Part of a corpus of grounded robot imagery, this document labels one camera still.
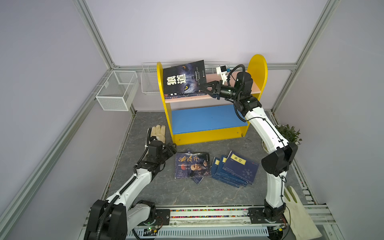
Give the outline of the dark wolf cover book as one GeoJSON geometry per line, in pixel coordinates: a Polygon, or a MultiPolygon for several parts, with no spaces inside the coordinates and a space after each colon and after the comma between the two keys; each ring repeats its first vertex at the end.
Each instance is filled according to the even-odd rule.
{"type": "Polygon", "coordinates": [[[206,93],[200,89],[206,83],[204,60],[163,69],[164,94],[206,93]]]}

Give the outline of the purple book with old man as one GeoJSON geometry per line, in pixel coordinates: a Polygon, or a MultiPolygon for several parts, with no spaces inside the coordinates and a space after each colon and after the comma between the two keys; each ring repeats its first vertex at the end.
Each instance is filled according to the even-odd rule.
{"type": "Polygon", "coordinates": [[[174,99],[188,99],[188,98],[209,98],[210,96],[206,93],[191,93],[191,94],[164,94],[165,100],[174,99]]]}

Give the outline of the separate blue yellow-label book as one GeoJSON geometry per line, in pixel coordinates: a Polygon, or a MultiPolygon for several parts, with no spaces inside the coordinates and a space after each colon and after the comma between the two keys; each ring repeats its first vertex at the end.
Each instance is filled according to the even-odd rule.
{"type": "Polygon", "coordinates": [[[192,180],[198,185],[204,178],[192,178],[192,180]]]}

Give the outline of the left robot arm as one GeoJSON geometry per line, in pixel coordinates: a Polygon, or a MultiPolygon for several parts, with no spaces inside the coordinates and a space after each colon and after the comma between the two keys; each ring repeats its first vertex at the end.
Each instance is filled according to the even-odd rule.
{"type": "Polygon", "coordinates": [[[137,202],[136,198],[175,153],[176,146],[166,143],[165,126],[148,128],[145,151],[133,166],[133,175],[110,197],[92,205],[84,238],[124,240],[128,233],[133,233],[139,239],[135,228],[141,223],[155,223],[157,214],[154,202],[137,202]]]}

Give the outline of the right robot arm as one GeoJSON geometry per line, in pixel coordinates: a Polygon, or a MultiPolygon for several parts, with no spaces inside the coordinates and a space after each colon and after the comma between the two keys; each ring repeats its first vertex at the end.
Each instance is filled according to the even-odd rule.
{"type": "Polygon", "coordinates": [[[267,172],[267,195],[262,216],[269,223],[279,220],[286,210],[284,190],[286,175],[297,153],[298,146],[289,142],[267,117],[262,104],[251,94],[257,78],[268,78],[268,67],[246,68],[243,64],[228,70],[226,66],[216,68],[219,81],[211,81],[201,89],[214,99],[231,102],[237,117],[249,123],[262,138],[268,155],[262,159],[262,167],[267,172]]]}

